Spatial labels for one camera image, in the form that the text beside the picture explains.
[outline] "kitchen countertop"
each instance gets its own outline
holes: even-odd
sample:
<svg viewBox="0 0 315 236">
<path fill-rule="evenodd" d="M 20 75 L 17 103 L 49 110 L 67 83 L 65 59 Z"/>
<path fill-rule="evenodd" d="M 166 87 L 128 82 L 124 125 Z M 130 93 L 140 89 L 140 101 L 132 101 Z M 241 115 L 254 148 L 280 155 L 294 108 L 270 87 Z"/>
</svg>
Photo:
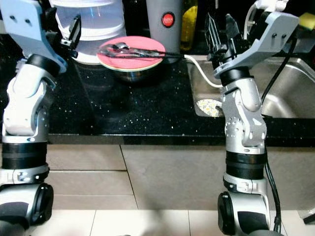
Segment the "kitchen countertop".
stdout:
<svg viewBox="0 0 315 236">
<path fill-rule="evenodd" d="M 224 145 L 224 118 L 199 117 L 185 61 L 161 64 L 147 82 L 126 84 L 103 66 L 69 60 L 50 112 L 53 144 Z M 14 60 L 0 66 L 0 115 Z M 314 147 L 315 119 L 266 118 L 268 146 Z"/>
</svg>

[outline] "pink plate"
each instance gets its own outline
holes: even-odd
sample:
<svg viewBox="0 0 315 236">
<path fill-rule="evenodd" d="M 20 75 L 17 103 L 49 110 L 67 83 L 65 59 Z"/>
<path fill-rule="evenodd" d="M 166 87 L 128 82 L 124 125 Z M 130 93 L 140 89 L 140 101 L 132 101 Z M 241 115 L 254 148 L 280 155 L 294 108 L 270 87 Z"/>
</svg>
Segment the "pink plate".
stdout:
<svg viewBox="0 0 315 236">
<path fill-rule="evenodd" d="M 102 46 L 107 44 L 116 44 L 119 42 L 126 43 L 129 47 L 133 48 L 141 48 L 148 50 L 157 50 L 161 52 L 165 52 L 165 47 L 158 41 L 141 37 L 141 36 L 126 36 L 120 38 L 114 38 L 106 43 L 102 44 Z M 151 68 L 154 65 L 159 64 L 163 59 L 162 58 L 138 58 L 138 59 L 120 59 L 120 58 L 111 58 L 105 56 L 103 54 L 97 53 L 97 58 L 101 64 L 105 67 L 111 69 L 117 69 L 120 71 L 133 71 L 133 70 L 143 70 L 146 68 Z"/>
</svg>

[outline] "gray bottle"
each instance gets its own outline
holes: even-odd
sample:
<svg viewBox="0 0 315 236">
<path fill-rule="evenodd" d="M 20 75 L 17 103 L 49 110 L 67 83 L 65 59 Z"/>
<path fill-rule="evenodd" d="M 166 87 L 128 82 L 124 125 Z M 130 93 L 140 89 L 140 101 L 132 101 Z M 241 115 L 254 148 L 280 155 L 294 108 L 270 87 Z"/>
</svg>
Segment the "gray bottle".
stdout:
<svg viewBox="0 0 315 236">
<path fill-rule="evenodd" d="M 146 0 L 152 39 L 164 45 L 167 52 L 179 53 L 182 33 L 183 0 Z M 174 63 L 178 59 L 166 59 Z"/>
</svg>

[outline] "stainless steel sink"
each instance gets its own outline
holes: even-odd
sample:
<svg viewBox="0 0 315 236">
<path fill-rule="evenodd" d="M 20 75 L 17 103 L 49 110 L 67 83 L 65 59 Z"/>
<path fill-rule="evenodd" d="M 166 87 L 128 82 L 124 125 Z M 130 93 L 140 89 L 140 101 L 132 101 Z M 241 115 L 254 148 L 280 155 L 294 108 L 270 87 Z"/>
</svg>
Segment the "stainless steel sink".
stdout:
<svg viewBox="0 0 315 236">
<path fill-rule="evenodd" d="M 197 56 L 196 59 L 209 80 L 218 83 L 213 77 L 212 63 L 204 57 Z M 269 58 L 251 69 L 260 96 L 282 61 L 283 58 Z M 197 106 L 197 102 L 203 99 L 221 101 L 220 89 L 208 85 L 196 66 L 190 62 L 188 72 L 196 114 L 209 116 Z M 315 72 L 303 60 L 289 60 L 267 94 L 262 114 L 273 118 L 315 118 Z"/>
</svg>

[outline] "white container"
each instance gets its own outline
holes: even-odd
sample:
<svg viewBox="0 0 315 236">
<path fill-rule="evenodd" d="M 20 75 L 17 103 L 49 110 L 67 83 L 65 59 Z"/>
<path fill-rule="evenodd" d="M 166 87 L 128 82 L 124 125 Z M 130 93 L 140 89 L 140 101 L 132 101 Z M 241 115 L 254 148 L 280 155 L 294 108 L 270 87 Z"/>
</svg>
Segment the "white container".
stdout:
<svg viewBox="0 0 315 236">
<path fill-rule="evenodd" d="M 115 37 L 126 36 L 122 0 L 50 0 L 63 37 L 69 37 L 73 18 L 81 15 L 81 38 L 76 48 L 78 62 L 99 64 L 98 47 Z"/>
</svg>

